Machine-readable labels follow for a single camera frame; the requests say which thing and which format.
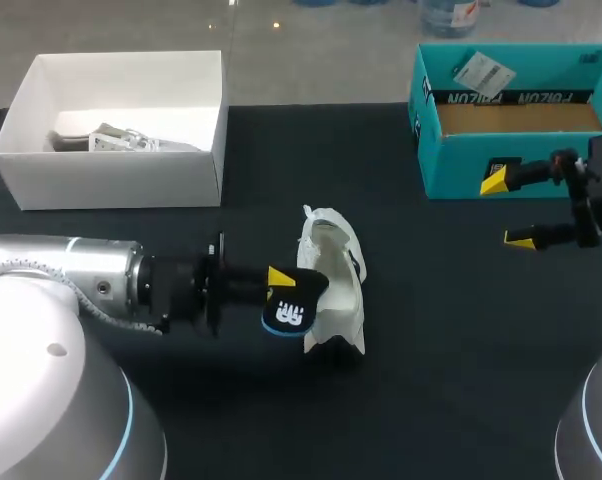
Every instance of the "shoe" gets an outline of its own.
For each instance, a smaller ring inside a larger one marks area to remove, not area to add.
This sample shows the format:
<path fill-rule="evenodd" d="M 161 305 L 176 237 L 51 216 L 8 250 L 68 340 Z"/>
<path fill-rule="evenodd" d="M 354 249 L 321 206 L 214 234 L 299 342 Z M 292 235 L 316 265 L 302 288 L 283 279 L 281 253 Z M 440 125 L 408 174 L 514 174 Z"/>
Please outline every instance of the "shoe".
<path fill-rule="evenodd" d="M 352 226 L 331 208 L 304 207 L 307 219 L 299 240 L 297 267 L 316 270 L 330 285 L 319 299 L 314 326 L 304 337 L 304 351 L 340 336 L 365 354 L 361 283 L 367 270 Z"/>

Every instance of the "black table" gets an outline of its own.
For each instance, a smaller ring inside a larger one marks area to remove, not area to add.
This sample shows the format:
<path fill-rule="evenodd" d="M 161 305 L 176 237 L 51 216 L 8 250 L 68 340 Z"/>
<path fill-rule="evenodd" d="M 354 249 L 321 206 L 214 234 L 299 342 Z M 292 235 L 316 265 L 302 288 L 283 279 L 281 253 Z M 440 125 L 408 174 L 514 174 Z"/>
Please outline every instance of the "black table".
<path fill-rule="evenodd" d="M 561 201 L 429 202 L 406 105 L 231 108 L 221 209 L 20 212 L 0 233 L 135 239 L 293 264 L 302 205 L 352 223 L 368 265 L 367 355 L 306 358 L 254 309 L 213 341 L 89 324 L 154 406 L 168 479 L 555 478 L 557 422 L 602 350 L 602 248 L 502 246 Z"/>

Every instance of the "shoe insole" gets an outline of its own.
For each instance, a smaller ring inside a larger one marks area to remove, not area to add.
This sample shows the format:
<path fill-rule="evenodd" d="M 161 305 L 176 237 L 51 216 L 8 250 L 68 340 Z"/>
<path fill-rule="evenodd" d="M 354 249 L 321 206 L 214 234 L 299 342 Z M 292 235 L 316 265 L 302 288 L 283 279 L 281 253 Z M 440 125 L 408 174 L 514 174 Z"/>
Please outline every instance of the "shoe insole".
<path fill-rule="evenodd" d="M 356 305 L 353 277 L 349 259 L 343 245 L 332 236 L 334 227 L 316 228 L 312 241 L 319 247 L 319 256 L 314 269 L 321 272 L 330 281 L 328 290 L 319 300 L 318 310 L 353 310 Z"/>

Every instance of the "white box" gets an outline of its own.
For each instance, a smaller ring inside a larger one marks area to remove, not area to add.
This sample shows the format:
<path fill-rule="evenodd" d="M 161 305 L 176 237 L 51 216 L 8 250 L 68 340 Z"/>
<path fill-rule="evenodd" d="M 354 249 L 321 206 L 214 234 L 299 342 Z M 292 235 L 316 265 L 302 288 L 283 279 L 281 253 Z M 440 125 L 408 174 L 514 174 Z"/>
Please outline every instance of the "white box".
<path fill-rule="evenodd" d="M 218 206 L 227 99 L 221 52 L 34 59 L 0 132 L 0 172 L 22 210 Z M 51 130 L 101 123 L 200 153 L 54 152 Z"/>

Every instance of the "screw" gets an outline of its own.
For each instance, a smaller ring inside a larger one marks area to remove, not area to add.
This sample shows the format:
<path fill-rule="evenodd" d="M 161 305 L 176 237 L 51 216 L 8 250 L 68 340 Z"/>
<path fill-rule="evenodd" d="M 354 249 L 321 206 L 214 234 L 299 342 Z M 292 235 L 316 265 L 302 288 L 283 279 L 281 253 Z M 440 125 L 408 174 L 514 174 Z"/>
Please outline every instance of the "screw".
<path fill-rule="evenodd" d="M 99 282 L 97 285 L 97 292 L 99 292 L 101 295 L 110 293 L 110 284 L 108 282 Z"/>

